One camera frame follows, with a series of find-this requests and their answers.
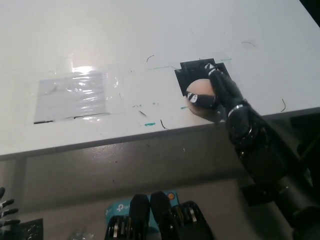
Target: transparent plastic bag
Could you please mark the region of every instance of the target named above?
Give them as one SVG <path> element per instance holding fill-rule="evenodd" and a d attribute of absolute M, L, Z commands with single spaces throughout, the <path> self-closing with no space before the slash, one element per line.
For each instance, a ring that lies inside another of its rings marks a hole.
<path fill-rule="evenodd" d="M 69 240 L 95 240 L 95 238 L 92 233 L 86 230 L 78 230 L 71 235 Z"/>

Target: brown egg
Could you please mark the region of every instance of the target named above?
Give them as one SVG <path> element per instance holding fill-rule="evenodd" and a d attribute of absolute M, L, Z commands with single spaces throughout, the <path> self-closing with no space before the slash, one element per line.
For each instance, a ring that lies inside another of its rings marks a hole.
<path fill-rule="evenodd" d="M 207 78 L 198 79 L 192 82 L 186 90 L 193 94 L 206 94 L 206 95 L 212 95 L 212 96 L 215 95 L 214 90 L 212 89 L 210 80 Z M 211 109 L 205 109 L 205 108 L 194 106 L 187 98 L 185 99 L 190 111 L 197 116 L 206 116 L 214 112 Z"/>

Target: robotic arm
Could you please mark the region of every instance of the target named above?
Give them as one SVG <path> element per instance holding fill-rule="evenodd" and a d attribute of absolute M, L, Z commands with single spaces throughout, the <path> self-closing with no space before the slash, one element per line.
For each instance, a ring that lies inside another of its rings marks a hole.
<path fill-rule="evenodd" d="M 197 107 L 212 108 L 219 102 L 225 108 L 230 141 L 255 182 L 242 189 L 249 205 L 274 201 L 294 228 L 295 240 L 320 239 L 319 195 L 303 177 L 302 164 L 227 74 L 214 63 L 204 68 L 216 96 L 191 92 L 186 96 Z"/>

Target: white table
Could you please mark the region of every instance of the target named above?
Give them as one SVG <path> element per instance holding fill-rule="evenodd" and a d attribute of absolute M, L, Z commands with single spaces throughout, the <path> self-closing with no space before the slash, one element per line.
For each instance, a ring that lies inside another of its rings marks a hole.
<path fill-rule="evenodd" d="M 224 62 L 263 116 L 320 107 L 320 29 L 298 0 L 6 0 L 0 29 L 1 160 L 210 124 L 174 72 L 198 59 Z M 40 81 L 91 68 L 108 115 L 34 124 Z"/>

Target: green line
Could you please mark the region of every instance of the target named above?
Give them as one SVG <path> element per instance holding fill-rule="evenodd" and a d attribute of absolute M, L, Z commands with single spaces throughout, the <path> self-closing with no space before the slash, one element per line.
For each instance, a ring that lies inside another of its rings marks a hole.
<path fill-rule="evenodd" d="M 167 69 L 167 68 L 169 68 L 169 66 L 158 66 L 158 67 L 154 67 L 154 68 L 148 68 L 147 70 Z"/>
<path fill-rule="evenodd" d="M 148 127 L 148 126 L 153 126 L 155 124 L 156 124 L 155 122 L 150 122 L 150 123 L 146 123 L 145 126 Z"/>
<path fill-rule="evenodd" d="M 226 59 L 221 59 L 221 60 L 216 60 L 215 62 L 227 62 L 232 60 L 232 58 L 226 58 Z"/>

